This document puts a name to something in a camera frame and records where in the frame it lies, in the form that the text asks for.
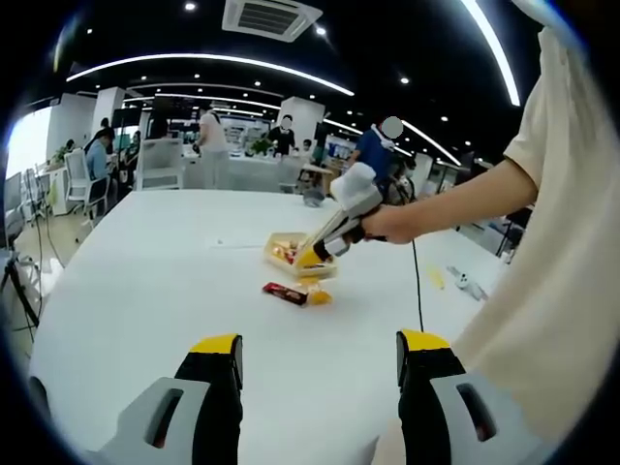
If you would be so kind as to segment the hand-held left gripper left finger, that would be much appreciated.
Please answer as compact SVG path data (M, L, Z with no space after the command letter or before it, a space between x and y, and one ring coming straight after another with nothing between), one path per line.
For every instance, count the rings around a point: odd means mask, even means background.
M236 464L243 418L242 336L204 338L172 378L162 377L119 415L88 464Z

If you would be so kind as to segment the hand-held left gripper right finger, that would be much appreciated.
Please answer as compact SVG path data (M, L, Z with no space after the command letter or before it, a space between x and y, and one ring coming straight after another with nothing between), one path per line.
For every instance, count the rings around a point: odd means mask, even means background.
M553 454L513 399L466 371L446 340L402 329L396 348L408 464L544 464Z

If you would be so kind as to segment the person's right hand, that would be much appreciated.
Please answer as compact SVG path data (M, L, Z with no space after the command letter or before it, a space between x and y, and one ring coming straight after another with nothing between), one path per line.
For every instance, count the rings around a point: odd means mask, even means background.
M382 205L364 217L361 225L368 239L383 237L392 244L405 244L430 232L425 214L414 203Z

